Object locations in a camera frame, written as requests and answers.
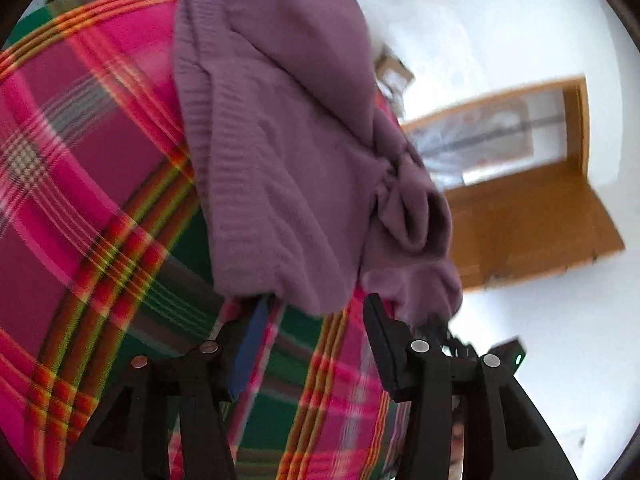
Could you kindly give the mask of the purple fleece sweater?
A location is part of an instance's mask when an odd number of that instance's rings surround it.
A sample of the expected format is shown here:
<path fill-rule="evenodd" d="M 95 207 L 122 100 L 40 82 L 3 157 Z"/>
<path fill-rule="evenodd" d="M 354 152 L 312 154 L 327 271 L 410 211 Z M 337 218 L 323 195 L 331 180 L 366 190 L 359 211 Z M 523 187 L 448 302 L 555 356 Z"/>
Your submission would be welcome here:
<path fill-rule="evenodd" d="M 457 313 L 448 204 L 378 107 L 357 0 L 180 0 L 174 53 L 217 292 Z"/>

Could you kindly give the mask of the wooden door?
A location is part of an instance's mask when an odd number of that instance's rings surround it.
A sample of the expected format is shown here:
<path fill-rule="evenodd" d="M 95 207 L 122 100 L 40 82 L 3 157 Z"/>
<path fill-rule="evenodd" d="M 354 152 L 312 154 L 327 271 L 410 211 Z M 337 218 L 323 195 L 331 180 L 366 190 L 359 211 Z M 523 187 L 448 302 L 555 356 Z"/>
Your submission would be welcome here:
<path fill-rule="evenodd" d="M 623 252 L 611 216 L 571 162 L 445 193 L 451 259 L 462 287 L 499 287 L 560 274 Z"/>

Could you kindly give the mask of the pink plaid bed cover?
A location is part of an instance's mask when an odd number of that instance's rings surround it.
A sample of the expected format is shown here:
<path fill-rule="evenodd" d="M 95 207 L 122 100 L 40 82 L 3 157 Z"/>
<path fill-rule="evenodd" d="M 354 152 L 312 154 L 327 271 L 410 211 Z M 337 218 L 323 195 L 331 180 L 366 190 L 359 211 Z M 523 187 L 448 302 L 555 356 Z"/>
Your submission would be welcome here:
<path fill-rule="evenodd" d="M 1 55 L 1 459 L 54 479 L 139 354 L 186 353 L 231 313 L 172 80 L 178 0 L 56 0 Z M 226 406 L 243 479 L 383 479 L 408 412 L 382 389 L 361 292 L 270 316 Z"/>

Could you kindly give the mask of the brown cardboard box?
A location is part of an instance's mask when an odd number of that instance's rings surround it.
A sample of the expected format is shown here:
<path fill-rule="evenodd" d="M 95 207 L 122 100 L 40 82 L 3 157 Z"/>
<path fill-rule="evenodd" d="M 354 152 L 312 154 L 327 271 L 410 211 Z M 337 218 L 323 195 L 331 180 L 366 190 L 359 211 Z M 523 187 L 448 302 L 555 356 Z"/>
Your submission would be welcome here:
<path fill-rule="evenodd" d="M 383 96 L 392 104 L 403 107 L 404 94 L 414 81 L 413 72 L 387 44 L 384 44 L 375 60 L 374 69 L 376 82 Z"/>

